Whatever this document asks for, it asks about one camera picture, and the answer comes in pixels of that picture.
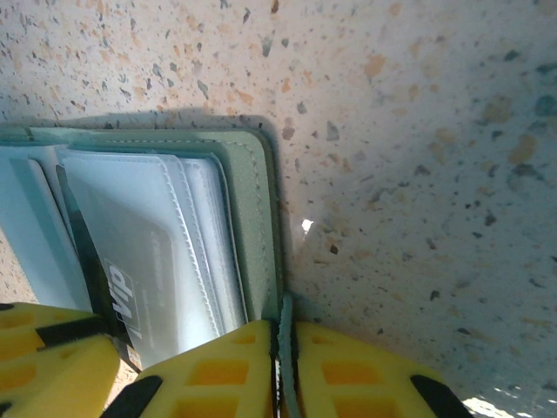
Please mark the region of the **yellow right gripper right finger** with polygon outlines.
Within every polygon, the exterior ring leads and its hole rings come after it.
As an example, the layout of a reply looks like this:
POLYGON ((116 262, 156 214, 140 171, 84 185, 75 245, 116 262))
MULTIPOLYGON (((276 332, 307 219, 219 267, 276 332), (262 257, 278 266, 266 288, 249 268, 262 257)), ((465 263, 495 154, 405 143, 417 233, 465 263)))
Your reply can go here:
POLYGON ((296 336, 303 418, 473 418, 429 367, 310 322, 296 336))

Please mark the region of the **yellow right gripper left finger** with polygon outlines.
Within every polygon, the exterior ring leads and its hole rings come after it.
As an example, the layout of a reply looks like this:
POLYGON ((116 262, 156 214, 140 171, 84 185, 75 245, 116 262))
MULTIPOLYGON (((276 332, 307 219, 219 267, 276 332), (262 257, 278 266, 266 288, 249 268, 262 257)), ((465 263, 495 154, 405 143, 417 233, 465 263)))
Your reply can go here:
POLYGON ((148 367, 102 418, 277 418, 272 336, 256 320, 148 367))

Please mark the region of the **black VIP card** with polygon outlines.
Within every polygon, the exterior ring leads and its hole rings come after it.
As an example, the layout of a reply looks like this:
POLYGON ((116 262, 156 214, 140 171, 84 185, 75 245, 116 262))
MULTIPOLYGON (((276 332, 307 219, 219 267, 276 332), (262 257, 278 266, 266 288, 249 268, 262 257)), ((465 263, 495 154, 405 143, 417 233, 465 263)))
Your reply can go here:
POLYGON ((92 309, 124 361, 140 371, 211 340, 184 294, 170 227, 62 165, 56 174, 92 309))

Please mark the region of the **green card holder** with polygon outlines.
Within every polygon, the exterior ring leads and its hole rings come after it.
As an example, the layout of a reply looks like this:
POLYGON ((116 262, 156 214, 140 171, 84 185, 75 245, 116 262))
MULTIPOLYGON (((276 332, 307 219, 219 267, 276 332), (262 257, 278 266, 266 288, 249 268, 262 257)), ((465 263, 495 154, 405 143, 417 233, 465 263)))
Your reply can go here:
MULTIPOLYGON (((31 304, 96 314, 57 165, 170 227, 178 240, 184 294, 214 333, 207 342, 252 321, 271 322, 277 418, 297 415, 292 304, 283 296, 272 154, 265 139, 234 130, 0 128, 0 227, 36 296, 31 304)), ((106 337, 117 350, 109 332, 91 337, 106 337)), ((143 371, 117 354, 119 368, 103 412, 143 371)))

